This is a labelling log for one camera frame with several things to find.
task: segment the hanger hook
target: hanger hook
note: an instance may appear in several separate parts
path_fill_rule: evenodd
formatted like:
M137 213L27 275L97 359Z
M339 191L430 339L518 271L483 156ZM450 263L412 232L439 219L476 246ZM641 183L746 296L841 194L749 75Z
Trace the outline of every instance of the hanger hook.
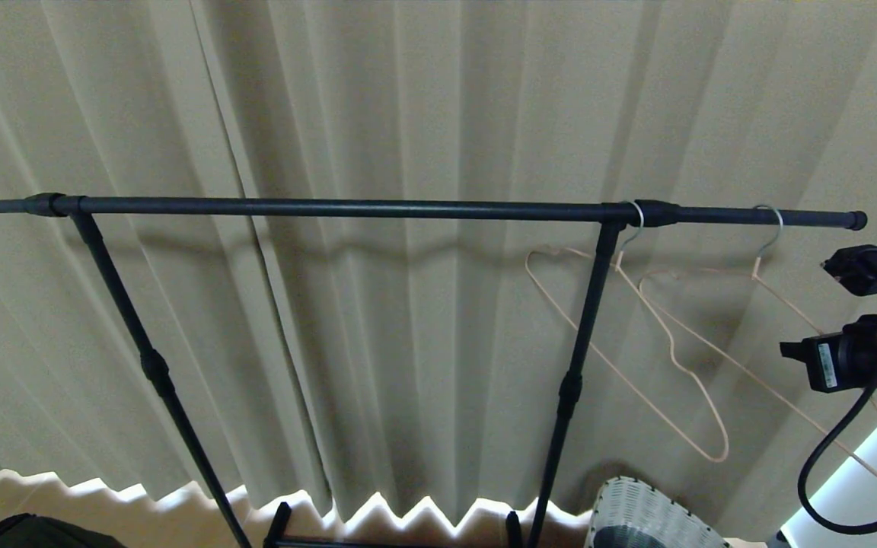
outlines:
M643 211L641 211L641 205L638 205L638 202L636 202L634 200L630 200L630 201L624 200L622 202L622 204L631 204L638 211L638 229L636 231L634 231L634 234L631 235L631 237L629 239L624 240L624 243L622 243L622 247L620 247L620 249L618 250L618 253L624 253L624 247L629 245L629 242L631 240L634 240L638 236L640 236L641 231L643 231L645 229L645 214Z
M783 215L780 214L780 209L773 207L773 205L767 205L767 204L760 204L760 205L756 205L756 206L753 205L753 209L769 209L770 211L773 212L774 215L777 216L777 233L773 234L773 238L771 238L769 240L769 242L765 243L762 247L760 247L760 250L758 252L756 252L756 257L758 259L760 259L760 257L763 256L763 252L765 252L765 250L767 250L767 247L773 246L773 244L775 244L777 242L777 240L780 239L780 234L783 233Z

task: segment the black cable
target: black cable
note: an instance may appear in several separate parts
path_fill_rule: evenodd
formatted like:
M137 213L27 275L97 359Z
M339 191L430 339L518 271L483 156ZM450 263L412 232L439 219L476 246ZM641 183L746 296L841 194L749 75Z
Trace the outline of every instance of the black cable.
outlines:
M808 476L811 475L811 470L814 468L814 465L818 462L818 458L821 458L821 455L824 454L828 445L831 445L833 441L838 437L843 430L853 420L857 414L862 412L862 409L868 403L868 400L871 399L871 396L875 393L877 389L877 374L872 379L872 381L864 388L862 391L862 395L859 396L859 399L856 400L855 405L852 405L852 409L848 410L848 413L845 413L845 416L832 428L831 432L829 432L824 440L821 440L821 443L811 452L811 457L808 457L807 461L804 463L804 466L801 468L800 476L797 478L797 497L800 499L801 506L804 507L804 510L807 511L808 514L814 521L817 521L821 524L822 527L827 528L828 530L832 530L835 533L839 534L873 534L877 533L877 521L873 521L870 524L861 524L860 526L846 526L845 524L836 524L834 521L826 519L824 516L818 513L815 510L814 506L811 506L810 500L808 500L807 496L807 479Z

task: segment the white label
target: white label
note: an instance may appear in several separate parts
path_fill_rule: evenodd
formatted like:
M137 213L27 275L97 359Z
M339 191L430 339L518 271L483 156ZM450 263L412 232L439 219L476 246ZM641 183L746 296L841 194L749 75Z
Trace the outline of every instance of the white label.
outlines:
M834 374L834 360L831 358L831 344L818 344L818 354L821 355L821 370L824 370L824 385L835 388L838 385L838 377Z

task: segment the wire hanger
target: wire hanger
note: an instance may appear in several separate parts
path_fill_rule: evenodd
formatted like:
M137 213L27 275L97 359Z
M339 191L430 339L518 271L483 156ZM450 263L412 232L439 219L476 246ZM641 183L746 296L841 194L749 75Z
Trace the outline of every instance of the wire hanger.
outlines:
M629 284L629 286L633 289L633 291L636 293L638 298L640 298L641 301L643 301L643 303L645 303L647 308L655 316L655 319L660 323L660 325L662 325L662 329L665 330L666 333L668 333L669 354L671 354L672 364L675 365L676 368L679 368L679 370L682 370L683 372L685 372L685 374L690 375L690 377L692 377L694 379L694 381L696 382L696 385L699 386L700 391L702 391L703 395L706 397L706 401L710 404L710 409L713 411L713 416L716 417L716 423L719 425L720 432L723 435L723 451L721 452L719 457L714 457L713 455L710 455L709 452L706 452L705 450L703 450L703 448L701 448L699 446L699 444L697 444L685 432L683 432L682 429L679 428L671 419L669 419L668 416L666 416L665 413L663 413L662 410L659 409L659 407L655 405L655 403L653 403L651 400L649 400L648 397L645 396L643 394L643 392L641 392L641 390L638 389L636 387L636 385L634 385L633 382L631 382L630 379L627 378L626 375L624 375L623 372L619 370L619 368L614 364L614 362L611 361L607 356L605 356L605 354L602 351L600 351L600 349L598 349L598 347L595 346L595 344L593 342L591 343L591 350L594 351L595 354L598 354L598 357L600 357L601 360L605 364L607 364L609 368L611 368L611 370L614 372L614 374L618 375L618 377L620 379L622 379L624 384L626 384L627 387L631 389L631 391L636 393L638 398L640 398L641 401L643 401L645 403L645 405L647 405L649 408L651 408L651 410L653 410L653 412L655 412L655 414L657 414L657 416L659 416L660 419L662 419L662 421L665 421L665 424L668 424L669 428L671 428L672 430L675 430L675 433L679 434L679 437L682 437L682 439L685 440L686 443L691 445L691 447L694 450L696 450L696 452L699 452L700 455L703 455L703 457L706 458L706 460L709 460L711 462L722 462L722 461L726 460L726 458L729 456L730 440L729 440L729 434L726 432L726 426L724 426L724 424L723 424L723 419L719 415L719 412L716 409L716 405L714 405L714 403L713 403L713 399L710 398L709 392L706 391L706 388L703 386L703 382L700 381L699 377L696 374L694 374L692 371L689 371L688 368L683 367L682 364L679 364L678 360L675 360L675 356L674 356L675 339L673 339L671 332L669 332L668 327L665 325L665 323L662 322L661 317L659 315L655 314L654 309L652 309L652 306L647 302L647 299L645 298L645 296L643 294L641 294L641 291L638 290L638 288L633 283L631 283L631 280L629 278L627 278L627 274L624 274L624 271L622 270L622 268L620 268L620 260L622 260L622 256L624 254L624 248L626 247L626 245L629 242L636 239L638 237L638 235L641 234L641 231L643 231L644 225L645 225L644 212L641 211L641 208L639 207L638 204L636 204L636 202L631 202L631 204L633 204L634 208L636 208L638 211L638 218L639 218L638 229L636 230L636 233L631 235L631 237L629 239L625 240L622 243L622 246L620 246L619 253L618 253L618 260L614 264L615 270L618 271L620 276L622 276L624 278L624 281L627 281L627 284ZM523 263L523 266L526 269L526 274L530 277L530 280L533 282L534 285L536 285L538 290L540 290L540 293L543 294L543 296L545 296L545 298L547 298L547 301L550 302L550 305L553 306L553 309L556 310L557 313L560 314L560 316L563 317L564 320L567 320L568 325L573 327L574 330L577 330L577 323L575 323L574 320L571 319L571 317L564 311L563 307L560 306L560 303L557 303L556 299L553 298L553 296L550 294L550 292L547 291L547 288L544 287L544 285L540 281L540 279L537 278L536 275L533 274L533 271L530 269L530 257L532 257L533 254L536 254L536 253L546 253L546 254L551 254L551 256L556 256L558 253L573 253L576 256L584 257L585 259L592 259L592 255L589 253L582 252L581 250L575 250L575 249L573 249L573 247L540 247L540 249L532 250L531 252L526 253L526 260Z
M762 278L760 278L760 263L763 259L763 254L766 252L767 249L769 249L770 246L773 246L773 244L775 244L777 242L777 240L780 239L780 235L782 235L782 233L783 233L783 215L780 214L779 209L774 208L771 205L756 205L755 209L757 209L757 208L772 209L773 214L777 216L777 232L775 233L773 238L770 239L769 242L765 243L762 247L760 247L759 251L756 253L756 259L753 261L753 270L752 270L751 276L749 276L749 278L751 278L751 280L754 283L759 284L759 285L761 285L761 287L765 288L765 290L767 292L769 292L771 295L775 296L775 298L777 298L778 301L783 302L784 305L786 305L788 308L793 310L794 313L797 314L797 316L800 316L800 318L802 320L804 320L808 325L810 325L811 328L815 330L815 332L817 332L818 334L824 334L824 331L820 327L818 327L817 324L813 322L813 320L808 318L807 315L804 314L804 312L801 312L800 308L797 308L797 306L794 305L794 303L790 302L789 299L784 298L784 296L780 295L779 292L777 292L776 290L773 290L773 288L770 287L770 285L768 285L765 281L763 281ZM742 271L721 270L721 269L716 269L716 268L696 268L696 269L692 269L691 271L700 272L700 273L709 273L709 274L728 274L728 275L745 276L745 272L742 272ZM646 272L645 274L643 274L643 277L641 277L640 281L638 282L638 292L640 292L641 295L644 295L644 284L648 280L648 278L651 278L655 274L662 274L662 273L671 274L671 276L673 278L676 278L676 279L678 279L680 277L679 271L667 270L667 269L650 270L650 271ZM721 348L716 346L716 344L713 344L712 342L710 342L708 339L706 339L706 337L701 336L699 333L696 333L696 330L693 330L692 327L687 326L686 323L682 322L682 320L679 320L675 316L672 316L671 313L669 313L668 310L666 310L664 307L662 307L657 301L650 301L650 302L655 306L655 308L658 308L662 314L664 314L666 317L668 317L669 320L672 320L672 322L675 322L676 325L678 325L679 327L682 327L683 330L686 330L686 332L689 332L689 334L691 334L693 337L696 337L696 339L698 339L701 343L706 344L706 346L709 346L712 350L716 351L717 354L720 354L720 356L722 356L723 358L726 358L726 360L729 361L730 363L732 363L733 365L737 365L737 367L740 368L740 370L743 371L748 377L750 377L752 379L752 381L755 381L757 384L762 386L762 388L764 388L765 390L770 392L770 394L772 394L775 398L780 400L780 402L783 402L784 405L787 405L791 410L793 410L794 413L797 413L798 416L801 416L802 419L808 421L808 423L810 423L811 426L814 426L815 429L818 430L818 432L825 434L825 435L828 433L828 430L826 430L825 427L822 427L821 424L817 423L817 421L815 421L814 419L811 419L811 417L808 416L807 413L804 413L803 410L801 410L800 408L797 408L797 406L794 406L793 403L791 403L788 399L784 398L784 396L782 394L780 394L780 392L777 392L776 389L773 389L772 387L770 387L770 385L767 384L766 381L763 381L763 379L759 378L758 375L756 375L754 372L749 371L749 368L746 368L745 365L741 364L740 362L735 360L735 358L731 357L728 353L721 350ZM874 398L871 400L871 403L872 403L873 408L875 409L875 412L877 413L877 402L874 400ZM837 444L838 447L841 448L841 450L843 452L845 452L845 454L848 454L849 457L852 457L853 459L855 459L855 461L858 464L862 465L864 469L866 469L868 472L870 472L873 476L876 476L876 478L877 478L877 469L874 468L873 466L871 466L870 464L868 464L868 462L866 462L861 457L857 457L857 455L855 454L855 451L852 451L852 448L849 448L848 445L845 445L845 444L841 443L841 441L838 441L838 440L835 440L834 443Z

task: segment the curtain fold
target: curtain fold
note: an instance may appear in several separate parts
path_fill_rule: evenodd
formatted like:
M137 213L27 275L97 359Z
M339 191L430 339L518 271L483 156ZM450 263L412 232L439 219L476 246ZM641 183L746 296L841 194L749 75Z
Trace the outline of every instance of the curtain fold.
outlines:
M877 2L0 4L0 198L246 196L863 209L787 228L764 277L834 330L876 299L818 268L877 243ZM572 223L102 215L97 222L227 490L306 489L350 516L380 492L457 523L536 496L574 333L525 254ZM627 248L749 271L772 228L671 226ZM572 316L588 264L532 268ZM655 297L824 424L777 341L810 336L738 279ZM710 452L664 334L609 281L594 341ZM731 457L710 464L596 357L553 500L636 474L721 533L772 534L819 434L692 340ZM846 440L863 439L874 416ZM827 476L842 454L815 471ZM0 469L158 497L197 479L69 222L0 215Z

